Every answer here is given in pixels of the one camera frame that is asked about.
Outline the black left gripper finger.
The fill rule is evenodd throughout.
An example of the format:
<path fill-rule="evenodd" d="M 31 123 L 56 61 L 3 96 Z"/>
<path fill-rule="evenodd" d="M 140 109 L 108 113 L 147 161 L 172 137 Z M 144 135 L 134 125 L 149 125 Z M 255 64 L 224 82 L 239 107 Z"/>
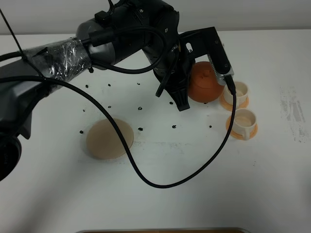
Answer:
<path fill-rule="evenodd" d="M 190 108 L 189 102 L 188 102 L 188 90 L 187 88 L 181 88 L 177 90 L 170 90 L 169 91 L 170 96 L 174 100 L 177 109 L 179 111 L 185 111 Z"/>

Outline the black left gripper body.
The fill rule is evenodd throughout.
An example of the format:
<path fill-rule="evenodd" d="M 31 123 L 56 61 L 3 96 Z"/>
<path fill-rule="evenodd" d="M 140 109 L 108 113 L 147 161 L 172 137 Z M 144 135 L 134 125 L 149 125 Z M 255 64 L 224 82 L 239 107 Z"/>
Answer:
<path fill-rule="evenodd" d="M 193 65 L 188 54 L 186 43 L 178 41 L 153 68 L 154 75 L 160 82 L 155 94 L 157 97 L 160 97 L 163 91 L 167 91 L 171 96 L 188 96 L 190 70 Z"/>

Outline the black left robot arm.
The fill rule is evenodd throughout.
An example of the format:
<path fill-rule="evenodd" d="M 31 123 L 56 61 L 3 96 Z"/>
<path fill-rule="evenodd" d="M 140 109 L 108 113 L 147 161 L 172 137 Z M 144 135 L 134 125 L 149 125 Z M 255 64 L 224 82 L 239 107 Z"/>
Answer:
<path fill-rule="evenodd" d="M 40 100 L 95 68 L 123 74 L 153 71 L 179 111 L 189 109 L 193 61 L 178 34 L 179 13 L 161 0 L 121 0 L 82 23 L 76 36 L 4 54 L 0 69 L 0 177 L 21 156 L 18 136 L 31 136 L 32 111 Z"/>

